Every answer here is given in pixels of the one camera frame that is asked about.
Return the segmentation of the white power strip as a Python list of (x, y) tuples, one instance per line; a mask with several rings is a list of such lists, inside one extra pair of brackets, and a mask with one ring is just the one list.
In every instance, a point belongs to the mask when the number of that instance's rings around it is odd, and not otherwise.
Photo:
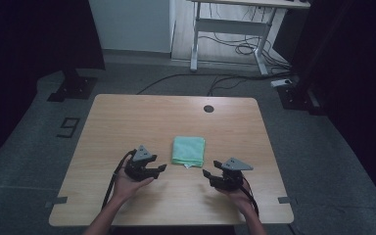
[(270, 82), (271, 87), (279, 87), (279, 86), (285, 86), (285, 85), (291, 85), (292, 80), (291, 79), (279, 79), (274, 80)]

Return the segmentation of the green cloth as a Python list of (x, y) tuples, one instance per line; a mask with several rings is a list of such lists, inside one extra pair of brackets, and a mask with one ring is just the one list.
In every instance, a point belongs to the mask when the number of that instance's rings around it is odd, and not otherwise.
[(171, 162), (186, 167), (202, 167), (206, 141), (203, 137), (176, 136), (173, 139)]

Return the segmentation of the black stand base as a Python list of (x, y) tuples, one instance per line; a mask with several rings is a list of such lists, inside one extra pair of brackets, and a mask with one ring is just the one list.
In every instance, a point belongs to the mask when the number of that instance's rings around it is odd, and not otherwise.
[(311, 89), (302, 91), (293, 86), (279, 86), (276, 88), (282, 107), (285, 110), (306, 111), (313, 116), (325, 116), (317, 97)]
[(96, 77), (80, 76), (76, 69), (64, 69), (63, 75), (63, 83), (48, 97), (48, 102), (64, 102), (66, 99), (87, 100), (97, 83)]

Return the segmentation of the person's right hand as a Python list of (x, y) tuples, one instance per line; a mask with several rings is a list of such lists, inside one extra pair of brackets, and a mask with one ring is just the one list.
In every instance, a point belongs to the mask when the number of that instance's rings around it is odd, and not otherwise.
[(254, 207), (252, 206), (249, 197), (241, 189), (236, 191), (224, 191), (218, 189), (218, 192), (227, 196), (228, 199), (237, 207), (239, 212), (244, 217), (248, 217), (255, 214)]

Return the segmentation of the dark curtain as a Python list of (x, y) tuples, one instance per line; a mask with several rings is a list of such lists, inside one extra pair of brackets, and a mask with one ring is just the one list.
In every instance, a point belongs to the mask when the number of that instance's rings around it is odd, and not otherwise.
[(0, 147), (29, 108), (39, 78), (104, 67), (89, 0), (0, 0)]
[(376, 0), (309, 0), (295, 57), (311, 88), (376, 185)]

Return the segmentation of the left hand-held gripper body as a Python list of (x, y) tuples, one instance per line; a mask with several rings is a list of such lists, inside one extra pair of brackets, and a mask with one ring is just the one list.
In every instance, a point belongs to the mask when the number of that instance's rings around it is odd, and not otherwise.
[(125, 173), (133, 180), (142, 181), (152, 176), (146, 168), (148, 159), (153, 156), (143, 145), (140, 145), (125, 166)]

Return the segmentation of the white desk frame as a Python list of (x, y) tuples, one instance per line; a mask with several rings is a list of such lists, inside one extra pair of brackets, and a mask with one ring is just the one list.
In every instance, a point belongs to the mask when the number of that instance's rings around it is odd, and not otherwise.
[[(258, 64), (259, 72), (268, 75), (264, 57), (262, 54), (264, 45), (272, 27), (274, 16), (278, 9), (308, 10), (310, 4), (307, 0), (189, 0), (196, 5), (194, 18), (194, 39), (191, 49), (190, 71), (198, 69), (198, 40), (200, 32), (215, 32), (236, 35), (258, 36), (260, 42), (254, 57)], [(245, 22), (233, 20), (219, 20), (201, 17), (201, 6), (203, 4), (224, 4), (233, 6), (252, 6), (271, 8), (272, 12), (266, 22)]]

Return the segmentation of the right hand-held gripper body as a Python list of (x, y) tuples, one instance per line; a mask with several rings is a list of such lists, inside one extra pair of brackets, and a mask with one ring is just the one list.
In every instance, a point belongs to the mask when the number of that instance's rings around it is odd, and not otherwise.
[(249, 164), (236, 158), (230, 158), (222, 163), (222, 175), (213, 179), (213, 187), (224, 191), (235, 191), (243, 185), (243, 170), (253, 169)]

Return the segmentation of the person's left hand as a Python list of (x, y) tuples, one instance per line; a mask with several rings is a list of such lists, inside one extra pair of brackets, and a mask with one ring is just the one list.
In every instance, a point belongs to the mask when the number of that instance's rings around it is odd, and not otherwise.
[(142, 181), (135, 181), (125, 173), (125, 165), (127, 160), (124, 161), (123, 166), (117, 173), (115, 180), (114, 193), (112, 200), (115, 202), (124, 203), (129, 200), (140, 188), (149, 185), (154, 181), (153, 177), (146, 178)]

